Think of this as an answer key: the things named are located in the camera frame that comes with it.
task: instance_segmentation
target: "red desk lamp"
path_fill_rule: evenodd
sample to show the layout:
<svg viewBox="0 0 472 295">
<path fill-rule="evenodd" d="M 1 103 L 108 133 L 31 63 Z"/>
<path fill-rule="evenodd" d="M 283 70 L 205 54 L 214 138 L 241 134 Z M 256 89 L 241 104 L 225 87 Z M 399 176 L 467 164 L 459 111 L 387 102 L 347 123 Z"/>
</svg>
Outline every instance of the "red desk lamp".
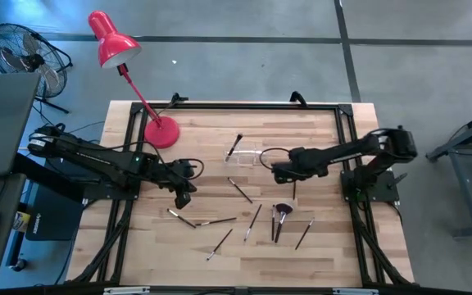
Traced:
<svg viewBox="0 0 472 295">
<path fill-rule="evenodd" d="M 151 121 L 145 127 L 145 140 L 156 148 L 168 148 L 179 137 L 178 123 L 167 116 L 159 116 L 134 86 L 125 63 L 141 52 L 141 46 L 131 37 L 118 33 L 111 18 L 103 11 L 94 11 L 88 16 L 88 24 L 99 40 L 98 60 L 104 69 L 117 67 L 120 75 L 127 79 L 132 89 L 148 111 Z"/>
</svg>

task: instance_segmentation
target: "lamp base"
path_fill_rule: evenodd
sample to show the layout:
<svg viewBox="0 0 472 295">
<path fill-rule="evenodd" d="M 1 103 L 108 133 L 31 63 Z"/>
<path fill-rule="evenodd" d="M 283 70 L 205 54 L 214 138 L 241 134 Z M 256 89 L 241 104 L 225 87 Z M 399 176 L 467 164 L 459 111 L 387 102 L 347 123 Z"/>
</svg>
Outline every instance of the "lamp base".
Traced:
<svg viewBox="0 0 472 295">
<path fill-rule="evenodd" d="M 145 140 L 156 148 L 168 148 L 178 141 L 178 122 L 170 117 L 160 117 L 161 127 L 156 121 L 150 121 L 145 127 Z"/>
</svg>

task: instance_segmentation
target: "wooden tabletop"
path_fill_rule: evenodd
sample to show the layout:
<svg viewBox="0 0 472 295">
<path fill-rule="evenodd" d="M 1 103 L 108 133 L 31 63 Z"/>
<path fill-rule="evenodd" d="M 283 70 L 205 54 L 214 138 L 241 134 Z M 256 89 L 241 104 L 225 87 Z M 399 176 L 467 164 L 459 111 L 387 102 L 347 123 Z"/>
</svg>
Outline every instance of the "wooden tabletop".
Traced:
<svg viewBox="0 0 472 295">
<path fill-rule="evenodd" d="M 113 101 L 109 107 L 101 145 L 124 142 L 131 102 Z M 358 136 L 378 127 L 374 106 L 352 104 Z M 242 145 L 257 150 L 282 148 L 329 148 L 338 144 L 334 114 L 331 111 L 262 110 L 167 110 L 179 123 L 178 142 L 161 150 L 165 161 L 199 158 L 205 171 L 193 180 L 197 192 L 181 211 L 175 209 L 173 193 L 143 183 L 130 221 L 123 285 L 252 286 L 252 287 L 353 287 L 360 286 L 360 272 L 352 235 L 348 205 L 343 201 L 338 174 L 340 164 L 329 167 L 329 176 L 313 177 L 293 185 L 278 185 L 269 170 L 259 163 L 227 165 L 225 146 L 238 133 Z M 133 141 L 138 134 L 139 119 Z M 153 152 L 150 147 L 145 152 Z M 271 153 L 267 162 L 286 159 L 284 153 Z M 253 200 L 248 202 L 227 177 Z M 294 211 L 287 216 L 279 242 L 271 241 L 272 205 L 288 202 Z M 258 206 L 261 212 L 248 240 L 243 238 Z M 102 246 L 111 202 L 102 200 L 87 209 L 79 225 L 70 260 L 68 279 L 79 275 Z M 374 203 L 375 227 L 379 245 L 402 275 L 413 280 L 406 242 L 396 212 L 387 204 Z M 193 223 L 238 217 L 236 221 L 192 229 L 170 215 L 178 212 Z M 297 251 L 303 230 L 315 218 Z M 210 260 L 216 244 L 234 229 Z M 366 250 L 371 277 L 374 268 Z M 109 263 L 109 274 L 114 259 Z"/>
</svg>

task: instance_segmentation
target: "concrete floor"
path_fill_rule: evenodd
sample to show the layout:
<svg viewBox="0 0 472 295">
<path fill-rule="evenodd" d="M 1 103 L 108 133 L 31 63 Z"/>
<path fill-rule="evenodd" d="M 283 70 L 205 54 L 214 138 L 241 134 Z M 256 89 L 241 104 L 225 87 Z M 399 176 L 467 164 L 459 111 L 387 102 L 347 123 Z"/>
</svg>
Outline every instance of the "concrete floor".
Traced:
<svg viewBox="0 0 472 295">
<path fill-rule="evenodd" d="M 130 0 L 84 2 L 0 0 L 0 23 L 41 33 L 91 34 L 87 15 L 109 13 L 122 32 L 152 36 L 339 38 L 332 0 Z M 472 0 L 342 0 L 350 38 L 472 39 Z M 53 42 L 72 56 L 64 92 L 44 108 L 68 129 L 104 120 L 112 99 L 136 99 L 115 70 L 101 70 L 95 42 Z M 293 90 L 310 102 L 350 102 L 342 46 L 286 43 L 142 43 L 129 63 L 149 99 L 179 92 L 192 100 L 286 101 Z M 472 238 L 455 241 L 454 229 L 470 219 L 448 159 L 424 158 L 472 119 L 472 47 L 352 46 L 363 102 L 373 102 L 381 126 L 404 125 L 420 156 L 395 166 L 409 176 L 399 184 L 404 232 L 417 283 L 472 290 Z M 25 134 L 40 126 L 30 116 Z M 95 125 L 78 135 L 100 137 Z M 68 242 L 25 242 L 30 268 L 2 269 L 0 288 L 52 284 L 61 271 Z"/>
</svg>

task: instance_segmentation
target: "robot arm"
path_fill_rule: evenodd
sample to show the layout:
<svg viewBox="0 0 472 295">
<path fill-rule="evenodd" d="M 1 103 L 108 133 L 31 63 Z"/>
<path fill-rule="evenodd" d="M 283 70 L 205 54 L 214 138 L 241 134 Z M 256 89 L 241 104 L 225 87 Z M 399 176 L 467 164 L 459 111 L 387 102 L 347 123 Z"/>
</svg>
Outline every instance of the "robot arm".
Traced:
<svg viewBox="0 0 472 295">
<path fill-rule="evenodd" d="M 356 141 L 325 150 L 297 147 L 288 152 L 288 162 L 272 164 L 277 184 L 305 180 L 313 175 L 326 176 L 328 166 L 361 156 L 376 156 L 366 166 L 355 169 L 355 182 L 359 186 L 376 182 L 376 177 L 395 163 L 407 163 L 416 157 L 411 132 L 398 129 L 377 129 Z"/>
<path fill-rule="evenodd" d="M 189 182 L 194 176 L 188 160 L 163 163 L 161 158 L 147 152 L 118 152 L 112 148 L 90 143 L 63 132 L 64 126 L 44 126 L 29 137 L 28 149 L 37 157 L 61 157 L 102 176 L 102 181 L 129 190 L 139 180 L 157 184 L 176 193 L 178 209 L 190 202 L 196 187 Z"/>
</svg>

